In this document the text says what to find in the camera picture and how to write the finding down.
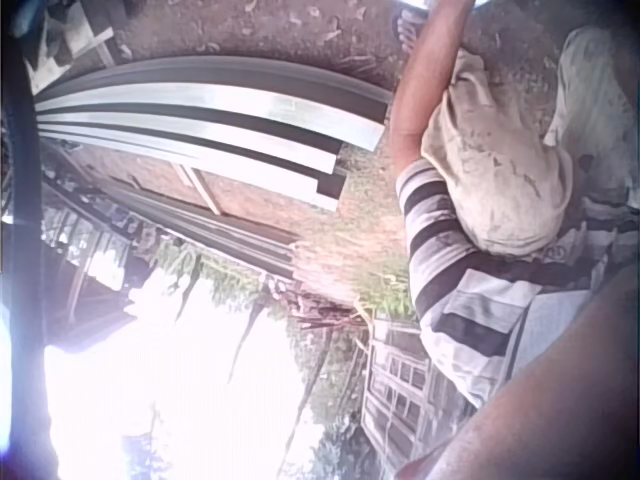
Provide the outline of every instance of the skin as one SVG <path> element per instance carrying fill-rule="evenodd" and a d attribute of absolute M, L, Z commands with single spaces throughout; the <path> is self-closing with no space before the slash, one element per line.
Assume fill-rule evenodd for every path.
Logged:
<path fill-rule="evenodd" d="M 473 5 L 472 0 L 440 0 L 415 42 L 391 113 L 396 175 L 421 157 L 422 135 L 451 81 Z M 396 478 L 633 475 L 638 429 L 637 277 L 637 268 L 630 267 L 609 282 L 573 326 L 450 445 L 407 465 Z"/>
<path fill-rule="evenodd" d="M 391 109 L 390 142 L 397 175 L 420 158 L 429 120 L 451 83 L 462 33 L 475 0 L 441 0 L 415 43 Z"/>

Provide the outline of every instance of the sky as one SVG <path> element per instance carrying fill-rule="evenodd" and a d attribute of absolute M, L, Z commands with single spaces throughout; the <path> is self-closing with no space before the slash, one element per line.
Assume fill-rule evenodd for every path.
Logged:
<path fill-rule="evenodd" d="M 47 347 L 61 479 L 127 478 L 121 437 L 149 430 L 153 402 L 163 418 L 168 478 L 275 477 L 304 389 L 285 322 L 263 312 L 227 385 L 248 313 L 213 307 L 210 285 L 201 280 L 175 324 L 181 290 L 162 295 L 171 282 L 156 270 L 132 292 L 130 313 L 138 320 L 91 349 L 67 354 Z M 288 460 L 308 463 L 322 431 L 305 411 Z"/>

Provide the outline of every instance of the soil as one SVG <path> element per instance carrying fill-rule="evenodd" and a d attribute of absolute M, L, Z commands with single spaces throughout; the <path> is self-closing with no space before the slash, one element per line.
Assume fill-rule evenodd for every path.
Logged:
<path fill-rule="evenodd" d="M 472 13 L 464 38 L 465 47 L 485 59 L 492 81 L 516 87 L 541 136 L 553 115 L 556 67 L 566 36 L 545 20 L 554 18 L 548 11 L 556 3 L 565 2 L 494 0 Z M 149 0 L 126 30 L 116 33 L 133 61 L 175 55 L 276 58 L 393 90 L 406 61 L 392 33 L 399 5 L 391 0 Z M 589 19 L 583 15 L 572 23 Z M 97 174 L 124 180 L 134 175 L 145 188 L 204 206 L 168 163 L 88 146 L 73 155 Z M 384 273 L 380 270 L 390 261 L 404 262 L 406 247 L 386 138 L 374 153 L 344 147 L 339 162 L 349 177 L 336 213 L 205 177 L 225 212 L 298 234 L 297 278 L 310 290 L 351 303 L 358 279 L 367 272 Z"/>

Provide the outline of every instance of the person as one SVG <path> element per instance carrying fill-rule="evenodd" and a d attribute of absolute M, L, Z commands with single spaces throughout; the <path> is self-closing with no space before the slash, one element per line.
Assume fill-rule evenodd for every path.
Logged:
<path fill-rule="evenodd" d="M 638 478 L 638 274 L 617 275 L 450 443 L 398 480 Z"/>
<path fill-rule="evenodd" d="M 526 324 L 537 350 L 518 371 L 637 264 L 638 130 L 611 39 L 583 28 L 564 46 L 541 141 L 514 90 L 490 84 L 482 59 L 461 48 L 473 6 L 437 1 L 414 36 L 390 148 L 422 342 L 481 408 L 511 378 L 513 350 L 527 350 L 514 347 Z"/>

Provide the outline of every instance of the building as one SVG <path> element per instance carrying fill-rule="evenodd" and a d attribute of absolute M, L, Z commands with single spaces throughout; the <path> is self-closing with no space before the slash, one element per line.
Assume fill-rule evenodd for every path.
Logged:
<path fill-rule="evenodd" d="M 415 322 L 371 326 L 362 425 L 395 472 L 453 436 L 475 408 L 430 361 Z"/>

